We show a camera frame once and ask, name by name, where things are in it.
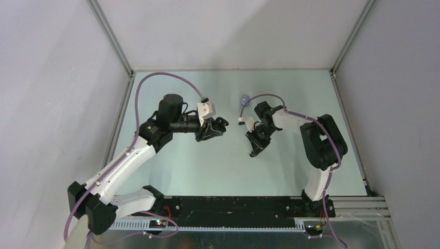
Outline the left controller board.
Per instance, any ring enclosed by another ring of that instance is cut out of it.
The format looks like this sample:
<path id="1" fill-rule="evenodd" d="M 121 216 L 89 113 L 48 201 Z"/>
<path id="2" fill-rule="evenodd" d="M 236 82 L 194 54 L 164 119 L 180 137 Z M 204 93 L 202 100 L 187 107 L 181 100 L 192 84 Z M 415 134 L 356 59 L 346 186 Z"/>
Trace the left controller board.
<path id="1" fill-rule="evenodd" d="M 152 219 L 149 221 L 148 227 L 149 229 L 163 229 L 167 227 L 167 224 L 168 224 L 167 220 Z"/>

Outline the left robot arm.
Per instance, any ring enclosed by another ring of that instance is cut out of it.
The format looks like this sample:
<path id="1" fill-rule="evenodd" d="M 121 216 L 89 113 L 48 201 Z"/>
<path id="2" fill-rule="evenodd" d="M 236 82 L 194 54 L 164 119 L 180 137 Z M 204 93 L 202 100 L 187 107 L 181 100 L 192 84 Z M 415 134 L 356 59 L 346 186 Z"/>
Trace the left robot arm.
<path id="1" fill-rule="evenodd" d="M 178 94 L 167 94 L 158 109 L 136 129 L 132 142 L 94 177 L 80 184 L 73 182 L 67 189 L 73 216 L 88 218 L 88 229 L 95 235 L 109 230 L 119 218 L 148 212 L 158 216 L 163 212 L 161 193 L 151 186 L 117 195 L 122 184 L 147 160 L 173 139 L 175 133 L 193 133 L 197 142 L 206 141 L 226 132 L 228 121 L 215 117 L 214 105 L 205 98 L 195 110 L 185 112 L 186 105 Z"/>

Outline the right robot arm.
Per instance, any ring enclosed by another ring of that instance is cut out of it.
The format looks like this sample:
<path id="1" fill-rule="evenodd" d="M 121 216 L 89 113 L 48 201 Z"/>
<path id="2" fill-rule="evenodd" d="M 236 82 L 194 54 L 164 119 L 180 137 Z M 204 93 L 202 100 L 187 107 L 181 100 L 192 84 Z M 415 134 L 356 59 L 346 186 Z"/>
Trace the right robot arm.
<path id="1" fill-rule="evenodd" d="M 258 120 L 240 115 L 238 123 L 247 128 L 245 136 L 251 144 L 250 157 L 263 152 L 276 131 L 289 130 L 299 134 L 312 169 L 302 190 L 302 211 L 309 217 L 318 214 L 328 217 L 328 187 L 333 172 L 339 169 L 348 146 L 333 117 L 329 114 L 317 118 L 294 113 L 285 106 L 270 106 L 263 101 L 254 108 Z"/>

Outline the black charging case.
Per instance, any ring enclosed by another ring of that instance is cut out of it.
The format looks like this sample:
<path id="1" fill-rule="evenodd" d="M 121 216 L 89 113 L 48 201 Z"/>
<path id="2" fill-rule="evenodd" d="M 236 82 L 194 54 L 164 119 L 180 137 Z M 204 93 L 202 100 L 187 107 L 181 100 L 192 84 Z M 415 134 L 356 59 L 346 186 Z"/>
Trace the black charging case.
<path id="1" fill-rule="evenodd" d="M 229 122 L 226 119 L 222 117 L 217 117 L 215 119 L 215 127 L 218 132 L 225 133 L 227 126 L 229 126 Z"/>

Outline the right controller board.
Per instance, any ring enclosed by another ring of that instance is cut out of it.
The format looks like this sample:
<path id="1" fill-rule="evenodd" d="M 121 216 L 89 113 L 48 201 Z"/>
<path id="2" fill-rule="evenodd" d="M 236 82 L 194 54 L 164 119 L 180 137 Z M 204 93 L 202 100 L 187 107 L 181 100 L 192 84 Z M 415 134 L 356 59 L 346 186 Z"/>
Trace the right controller board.
<path id="1" fill-rule="evenodd" d="M 306 230 L 323 230 L 325 225 L 307 225 L 305 227 Z"/>

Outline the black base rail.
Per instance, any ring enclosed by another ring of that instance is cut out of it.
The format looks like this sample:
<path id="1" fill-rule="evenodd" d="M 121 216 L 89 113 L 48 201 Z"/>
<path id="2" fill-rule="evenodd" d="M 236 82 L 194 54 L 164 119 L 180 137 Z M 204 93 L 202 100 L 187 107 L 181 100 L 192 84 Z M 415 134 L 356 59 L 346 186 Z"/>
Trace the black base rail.
<path id="1" fill-rule="evenodd" d="M 172 196 L 156 200 L 150 212 L 170 217 L 180 228 L 294 228 L 300 218 L 336 216 L 332 200 L 301 197 Z"/>

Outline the purple charging case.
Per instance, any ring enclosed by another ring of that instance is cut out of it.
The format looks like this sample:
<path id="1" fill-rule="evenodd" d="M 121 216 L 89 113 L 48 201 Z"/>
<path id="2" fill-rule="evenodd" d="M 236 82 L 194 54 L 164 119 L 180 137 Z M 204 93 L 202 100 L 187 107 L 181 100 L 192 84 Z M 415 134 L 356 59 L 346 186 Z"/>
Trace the purple charging case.
<path id="1" fill-rule="evenodd" d="M 246 95 L 246 94 L 242 95 L 241 99 L 240 99 L 241 106 L 243 106 L 243 107 L 248 106 L 250 103 L 250 99 L 251 99 L 251 97 L 249 95 Z"/>

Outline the controller board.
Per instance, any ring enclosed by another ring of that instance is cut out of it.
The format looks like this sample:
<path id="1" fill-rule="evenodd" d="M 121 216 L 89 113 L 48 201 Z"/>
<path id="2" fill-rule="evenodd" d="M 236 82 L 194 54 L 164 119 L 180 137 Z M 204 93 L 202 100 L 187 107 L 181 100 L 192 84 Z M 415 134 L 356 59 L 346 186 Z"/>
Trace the controller board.
<path id="1" fill-rule="evenodd" d="M 306 230 L 323 230 L 325 225 L 307 225 L 305 227 Z"/>
<path id="2" fill-rule="evenodd" d="M 167 224 L 168 224 L 167 220 L 152 219 L 149 221 L 148 227 L 149 229 L 163 229 L 167 227 Z"/>

